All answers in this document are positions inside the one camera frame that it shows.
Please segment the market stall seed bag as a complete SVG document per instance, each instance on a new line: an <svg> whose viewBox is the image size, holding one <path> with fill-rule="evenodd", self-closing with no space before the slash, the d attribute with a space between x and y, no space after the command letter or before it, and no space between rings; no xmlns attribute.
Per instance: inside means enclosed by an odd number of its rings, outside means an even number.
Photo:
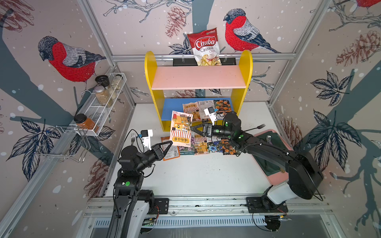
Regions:
<svg viewBox="0 0 381 238"><path fill-rule="evenodd" d="M201 135L196 134L194 136L194 147L196 155L205 155L208 154L208 141L207 138Z"/></svg>

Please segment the orange white seed bag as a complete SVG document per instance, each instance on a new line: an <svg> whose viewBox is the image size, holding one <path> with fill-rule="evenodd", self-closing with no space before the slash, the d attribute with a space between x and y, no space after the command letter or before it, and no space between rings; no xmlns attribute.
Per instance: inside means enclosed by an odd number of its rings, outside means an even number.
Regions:
<svg viewBox="0 0 381 238"><path fill-rule="evenodd" d="M169 139L170 139L169 136L161 137L161 142L167 142L167 141L169 141ZM176 159L179 157L180 157L180 151L179 151L178 146L172 145L163 160L167 161L167 160Z"/></svg>

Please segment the orange flower seed bag top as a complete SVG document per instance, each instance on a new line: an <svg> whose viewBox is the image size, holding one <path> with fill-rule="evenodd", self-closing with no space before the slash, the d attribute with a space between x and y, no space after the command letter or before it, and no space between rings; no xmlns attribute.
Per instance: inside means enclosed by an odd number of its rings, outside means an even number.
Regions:
<svg viewBox="0 0 381 238"><path fill-rule="evenodd" d="M221 140L219 143L219 148L223 155L236 155L237 152L235 148L230 144L229 140Z"/></svg>

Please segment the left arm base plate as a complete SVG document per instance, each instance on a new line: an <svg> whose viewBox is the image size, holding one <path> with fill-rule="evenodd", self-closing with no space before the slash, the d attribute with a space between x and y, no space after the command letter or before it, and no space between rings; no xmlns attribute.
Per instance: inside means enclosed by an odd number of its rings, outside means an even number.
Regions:
<svg viewBox="0 0 381 238"><path fill-rule="evenodd" d="M155 198L154 202L150 204L148 214L162 215L168 214L169 199L168 198Z"/></svg>

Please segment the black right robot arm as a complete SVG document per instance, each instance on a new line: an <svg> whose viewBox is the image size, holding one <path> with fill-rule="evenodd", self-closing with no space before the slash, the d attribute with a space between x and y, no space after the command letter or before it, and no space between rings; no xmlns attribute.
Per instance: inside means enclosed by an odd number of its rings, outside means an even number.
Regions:
<svg viewBox="0 0 381 238"><path fill-rule="evenodd" d="M227 138L238 154L251 154L277 165L288 173L288 179L269 187L260 201L265 210L277 209L284 202L302 198L312 199L319 193L323 181L321 169L312 157L282 149L241 129L241 120L235 112L226 114L222 125L202 123L191 131L204 137Z"/></svg>

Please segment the white text seed bag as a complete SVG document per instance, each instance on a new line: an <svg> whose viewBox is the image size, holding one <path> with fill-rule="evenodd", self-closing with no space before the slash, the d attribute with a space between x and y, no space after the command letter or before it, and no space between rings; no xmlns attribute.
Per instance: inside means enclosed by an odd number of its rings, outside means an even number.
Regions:
<svg viewBox="0 0 381 238"><path fill-rule="evenodd" d="M214 101L213 100L205 100L198 101L199 105L199 114L202 120L209 120L209 114L215 113Z"/></svg>

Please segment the blue flower seed bag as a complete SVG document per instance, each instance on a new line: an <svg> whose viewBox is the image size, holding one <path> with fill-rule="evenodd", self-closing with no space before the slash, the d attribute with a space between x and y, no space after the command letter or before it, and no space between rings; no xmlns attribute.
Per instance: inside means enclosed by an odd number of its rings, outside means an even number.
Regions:
<svg viewBox="0 0 381 238"><path fill-rule="evenodd" d="M223 153L223 145L220 142L209 142L207 144L209 153Z"/></svg>

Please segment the purple flower seed bag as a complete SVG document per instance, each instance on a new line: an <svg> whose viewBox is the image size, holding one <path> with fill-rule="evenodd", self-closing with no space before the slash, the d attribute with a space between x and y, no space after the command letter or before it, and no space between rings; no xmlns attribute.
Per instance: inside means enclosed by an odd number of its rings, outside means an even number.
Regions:
<svg viewBox="0 0 381 238"><path fill-rule="evenodd" d="M195 154L195 148L194 147L183 147L179 146L179 153L180 155L194 155Z"/></svg>

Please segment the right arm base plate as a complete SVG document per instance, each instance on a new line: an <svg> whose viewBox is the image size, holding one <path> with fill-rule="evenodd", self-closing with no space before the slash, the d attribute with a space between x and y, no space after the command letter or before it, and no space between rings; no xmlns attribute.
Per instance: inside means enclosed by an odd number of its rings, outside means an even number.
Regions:
<svg viewBox="0 0 381 238"><path fill-rule="evenodd" d="M247 206L249 213L288 213L285 202L275 204L265 197L246 197L245 206Z"/></svg>

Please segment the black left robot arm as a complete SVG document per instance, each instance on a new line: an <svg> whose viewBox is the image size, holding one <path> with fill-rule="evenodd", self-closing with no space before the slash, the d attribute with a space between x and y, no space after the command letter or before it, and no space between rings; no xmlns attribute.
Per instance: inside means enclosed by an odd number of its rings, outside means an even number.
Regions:
<svg viewBox="0 0 381 238"><path fill-rule="evenodd" d="M155 213L156 222L160 214L168 213L169 199L156 199L152 190L141 187L144 169L163 160L172 145L172 141L155 144L145 153L129 145L121 151L121 168L114 183L114 208L107 238L137 238L148 214Z"/></svg>

